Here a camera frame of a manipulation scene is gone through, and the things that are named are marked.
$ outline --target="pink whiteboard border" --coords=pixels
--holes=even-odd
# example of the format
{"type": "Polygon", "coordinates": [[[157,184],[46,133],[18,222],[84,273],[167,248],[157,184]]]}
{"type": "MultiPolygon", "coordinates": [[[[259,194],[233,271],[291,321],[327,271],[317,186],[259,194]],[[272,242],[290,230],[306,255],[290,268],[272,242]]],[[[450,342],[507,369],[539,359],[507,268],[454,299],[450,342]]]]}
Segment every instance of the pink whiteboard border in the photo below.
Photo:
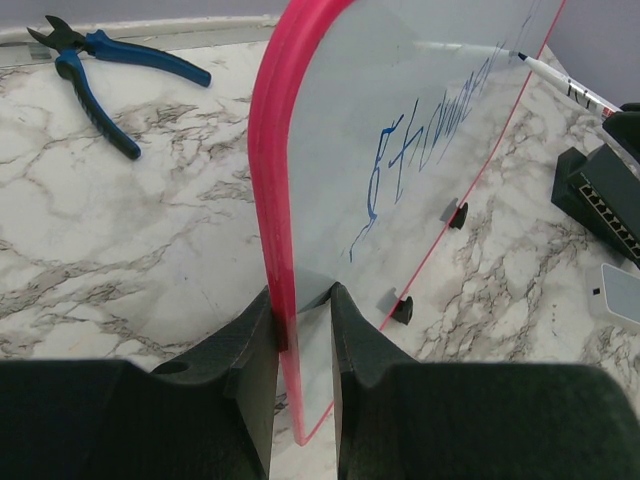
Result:
{"type": "MultiPolygon", "coordinates": [[[[262,248],[265,255],[267,281],[279,337],[284,349],[280,354],[280,358],[287,384],[287,395],[291,405],[294,437],[296,442],[303,446],[313,437],[329,415],[333,408],[333,403],[329,405],[318,425],[315,425],[311,433],[305,436],[304,402],[300,380],[296,328],[293,239],[289,202],[287,159],[289,126],[302,80],[318,45],[329,31],[333,22],[354,1],[291,1],[278,22],[265,51],[258,71],[249,112],[249,164],[252,176],[261,178],[261,182],[259,184],[254,183],[253,187],[262,237],[262,248]]],[[[563,0],[542,48],[546,45],[565,3],[566,0],[563,0]]],[[[542,48],[538,52],[538,56],[542,53],[542,48]]],[[[475,187],[500,145],[529,78],[530,75],[518,95],[496,145],[467,191],[463,202],[475,187]]],[[[443,228],[400,298],[406,295],[409,287],[447,229],[448,225],[443,228]]],[[[384,329],[388,321],[389,318],[384,321],[380,330],[384,329]]]]}

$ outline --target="wire cutters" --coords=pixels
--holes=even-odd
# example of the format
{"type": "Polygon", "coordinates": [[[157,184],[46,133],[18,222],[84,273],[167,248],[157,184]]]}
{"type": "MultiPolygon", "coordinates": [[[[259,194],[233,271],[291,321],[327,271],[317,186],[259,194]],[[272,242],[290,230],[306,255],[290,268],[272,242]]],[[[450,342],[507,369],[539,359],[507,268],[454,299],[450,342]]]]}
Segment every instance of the wire cutters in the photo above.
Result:
{"type": "Polygon", "coordinates": [[[60,54],[56,58],[58,74],[73,84],[76,96],[93,125],[131,160],[140,156],[140,147],[113,123],[98,104],[91,93],[82,63],[78,58],[79,52],[87,52],[99,60],[158,68],[203,87],[208,87],[211,83],[209,72],[174,55],[149,47],[116,42],[107,37],[102,30],[84,36],[72,30],[64,20],[58,17],[46,15],[45,18],[53,27],[50,35],[43,35],[30,28],[27,30],[38,42],[57,50],[60,54]]]}

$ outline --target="marble countertop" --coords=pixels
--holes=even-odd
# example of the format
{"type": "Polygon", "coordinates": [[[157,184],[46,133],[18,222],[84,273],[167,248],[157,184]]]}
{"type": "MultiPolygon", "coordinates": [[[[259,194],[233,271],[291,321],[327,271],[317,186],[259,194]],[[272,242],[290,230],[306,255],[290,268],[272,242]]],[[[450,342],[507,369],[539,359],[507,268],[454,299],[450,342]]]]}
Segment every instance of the marble countertop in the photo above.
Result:
{"type": "MultiPolygon", "coordinates": [[[[143,150],[135,163],[51,64],[0,70],[0,358],[150,369],[257,295],[266,280],[246,131],[264,47],[177,52],[211,71],[210,89],[87,61],[96,97],[143,150]]],[[[549,201],[557,156],[603,138],[596,118],[532,78],[466,226],[443,237],[411,288],[411,324],[385,334],[427,362],[599,365],[640,409],[640,339],[587,309],[585,269],[621,259],[549,201]]],[[[276,410],[271,478],[336,478],[333,417],[301,449],[284,395],[276,410]]]]}

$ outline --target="small whiteboard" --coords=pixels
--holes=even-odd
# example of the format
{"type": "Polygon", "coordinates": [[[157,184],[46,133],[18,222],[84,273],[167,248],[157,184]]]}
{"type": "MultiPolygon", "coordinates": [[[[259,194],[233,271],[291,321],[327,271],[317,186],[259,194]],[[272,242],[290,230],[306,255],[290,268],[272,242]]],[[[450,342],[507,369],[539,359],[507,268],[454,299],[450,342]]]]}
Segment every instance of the small whiteboard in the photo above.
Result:
{"type": "Polygon", "coordinates": [[[539,54],[562,3],[289,4],[249,161],[299,443],[333,399],[326,292],[340,281],[383,326],[504,133],[529,76],[509,52],[539,54]]]}

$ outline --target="background wall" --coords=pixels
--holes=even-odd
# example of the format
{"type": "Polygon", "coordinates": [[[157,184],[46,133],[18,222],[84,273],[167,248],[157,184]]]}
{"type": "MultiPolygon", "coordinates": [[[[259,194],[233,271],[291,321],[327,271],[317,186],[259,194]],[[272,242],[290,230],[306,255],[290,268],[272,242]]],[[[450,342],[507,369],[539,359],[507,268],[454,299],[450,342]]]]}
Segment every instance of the background wall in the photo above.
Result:
{"type": "Polygon", "coordinates": [[[45,25],[45,14],[71,24],[163,18],[279,15],[288,0],[0,0],[0,30],[45,25]]]}
{"type": "Polygon", "coordinates": [[[549,46],[610,102],[640,102],[640,0],[567,0],[549,46]]]}

